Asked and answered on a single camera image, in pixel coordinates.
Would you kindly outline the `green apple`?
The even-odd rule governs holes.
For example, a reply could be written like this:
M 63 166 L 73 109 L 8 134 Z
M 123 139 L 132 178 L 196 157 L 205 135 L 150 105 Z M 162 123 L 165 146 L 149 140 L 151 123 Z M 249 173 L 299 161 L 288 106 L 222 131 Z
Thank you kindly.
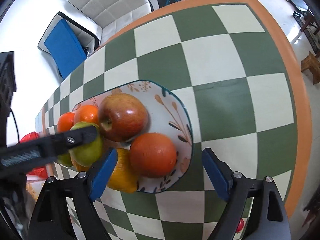
M 58 162 L 65 167 L 72 167 L 71 156 L 69 152 L 57 156 Z
M 100 159 L 103 153 L 103 139 L 100 135 L 99 126 L 95 123 L 81 121 L 76 123 L 71 130 L 80 129 L 84 127 L 95 127 L 97 135 L 92 142 L 75 147 L 69 150 L 71 159 L 77 164 L 90 167 L 94 162 Z

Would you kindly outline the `green apple front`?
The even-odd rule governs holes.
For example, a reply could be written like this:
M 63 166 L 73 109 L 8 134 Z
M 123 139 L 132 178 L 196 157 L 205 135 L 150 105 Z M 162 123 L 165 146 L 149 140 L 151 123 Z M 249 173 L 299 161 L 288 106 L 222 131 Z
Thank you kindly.
M 94 162 L 100 159 L 103 153 L 103 139 L 100 135 L 99 126 L 95 123 L 81 121 L 76 123 L 71 130 L 80 129 L 84 127 L 95 127 L 97 135 L 92 142 L 75 147 L 69 150 L 71 159 L 77 164 L 90 167 Z

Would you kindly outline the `large yellow orange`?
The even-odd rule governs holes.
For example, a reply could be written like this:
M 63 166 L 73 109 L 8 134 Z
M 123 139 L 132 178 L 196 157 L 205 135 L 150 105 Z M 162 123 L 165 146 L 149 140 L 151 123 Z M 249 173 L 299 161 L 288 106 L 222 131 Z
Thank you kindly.
M 137 189 L 139 175 L 133 170 L 129 150 L 116 148 L 118 160 L 107 186 L 113 190 L 134 193 Z

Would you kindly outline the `red cherry tomato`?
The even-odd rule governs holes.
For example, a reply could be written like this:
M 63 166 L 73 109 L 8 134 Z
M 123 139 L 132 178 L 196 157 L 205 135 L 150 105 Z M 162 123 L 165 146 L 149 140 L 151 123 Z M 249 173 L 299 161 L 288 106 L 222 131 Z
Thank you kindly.
M 245 222 L 244 222 L 244 220 L 241 218 L 240 221 L 239 221 L 238 227 L 237 227 L 237 229 L 236 229 L 236 233 L 240 233 L 240 232 L 243 230 L 244 225 L 245 225 Z

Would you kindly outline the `orange fruit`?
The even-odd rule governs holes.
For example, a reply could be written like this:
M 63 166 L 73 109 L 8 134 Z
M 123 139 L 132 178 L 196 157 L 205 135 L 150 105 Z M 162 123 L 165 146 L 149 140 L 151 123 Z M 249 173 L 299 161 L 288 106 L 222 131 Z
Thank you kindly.
M 99 124 L 98 107 L 93 105 L 81 105 L 74 115 L 74 124 L 78 122 L 89 122 Z

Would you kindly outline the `dark orange tangerine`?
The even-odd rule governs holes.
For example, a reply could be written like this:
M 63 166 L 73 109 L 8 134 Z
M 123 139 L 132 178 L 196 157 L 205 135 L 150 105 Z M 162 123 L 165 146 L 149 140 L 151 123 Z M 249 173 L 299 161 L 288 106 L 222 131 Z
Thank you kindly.
M 148 178 L 167 175 L 174 168 L 176 158 L 174 143 L 161 133 L 144 133 L 136 137 L 129 150 L 134 171 Z

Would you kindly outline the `red apple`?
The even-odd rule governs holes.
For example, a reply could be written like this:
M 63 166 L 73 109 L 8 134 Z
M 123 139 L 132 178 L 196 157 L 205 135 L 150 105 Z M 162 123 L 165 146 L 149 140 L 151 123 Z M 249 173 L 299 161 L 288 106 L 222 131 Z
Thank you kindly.
M 125 142 L 139 134 L 147 126 L 148 119 L 146 107 L 126 93 L 105 97 L 98 108 L 101 133 L 115 142 Z

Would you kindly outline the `floral oval plate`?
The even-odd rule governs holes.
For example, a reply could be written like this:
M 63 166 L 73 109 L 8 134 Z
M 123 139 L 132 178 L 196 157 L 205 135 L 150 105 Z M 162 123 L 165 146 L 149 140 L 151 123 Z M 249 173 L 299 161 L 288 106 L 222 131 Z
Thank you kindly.
M 126 93 L 137 98 L 148 111 L 148 124 L 144 133 L 161 133 L 170 138 L 176 147 L 176 164 L 161 178 L 140 177 L 137 191 L 159 193 L 171 188 L 188 171 L 193 156 L 193 130 L 183 102 L 170 90 L 152 81 L 136 80 L 108 89 L 88 99 L 72 104 L 72 112 L 81 106 L 99 106 L 112 94 Z

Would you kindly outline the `blue panel white chair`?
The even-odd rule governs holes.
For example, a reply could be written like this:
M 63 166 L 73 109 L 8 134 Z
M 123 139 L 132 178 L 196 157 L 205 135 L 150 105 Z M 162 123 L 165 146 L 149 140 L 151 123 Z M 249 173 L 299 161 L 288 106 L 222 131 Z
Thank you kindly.
M 37 47 L 49 54 L 65 79 L 99 46 L 98 37 L 63 12 L 57 12 Z

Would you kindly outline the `green checkered tablecloth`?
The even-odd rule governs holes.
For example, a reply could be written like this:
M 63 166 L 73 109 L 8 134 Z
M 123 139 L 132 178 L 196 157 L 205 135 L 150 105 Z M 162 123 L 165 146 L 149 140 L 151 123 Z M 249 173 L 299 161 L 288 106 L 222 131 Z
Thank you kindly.
M 194 152 L 168 190 L 104 191 L 94 205 L 112 239 L 207 239 L 225 207 L 201 164 L 207 147 L 248 178 L 273 177 L 294 213 L 311 152 L 309 99 L 291 44 L 258 0 L 185 0 L 138 19 L 61 83 L 36 130 L 54 133 L 77 100 L 136 80 L 183 102 Z

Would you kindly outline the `small wooden stool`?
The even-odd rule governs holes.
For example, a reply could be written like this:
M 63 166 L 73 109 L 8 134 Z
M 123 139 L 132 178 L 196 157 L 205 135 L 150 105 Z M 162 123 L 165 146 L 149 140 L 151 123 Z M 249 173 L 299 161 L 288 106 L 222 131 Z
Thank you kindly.
M 320 82 L 320 62 L 312 52 L 309 52 L 309 55 L 301 61 L 300 70 L 301 72 L 309 70 L 312 73 L 314 85 Z

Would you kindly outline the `white padded chair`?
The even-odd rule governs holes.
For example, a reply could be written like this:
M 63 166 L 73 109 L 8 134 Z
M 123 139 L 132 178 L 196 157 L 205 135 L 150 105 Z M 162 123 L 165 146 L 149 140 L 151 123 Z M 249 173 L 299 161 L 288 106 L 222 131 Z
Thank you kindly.
M 150 0 L 68 0 L 101 28 L 100 42 L 153 12 Z

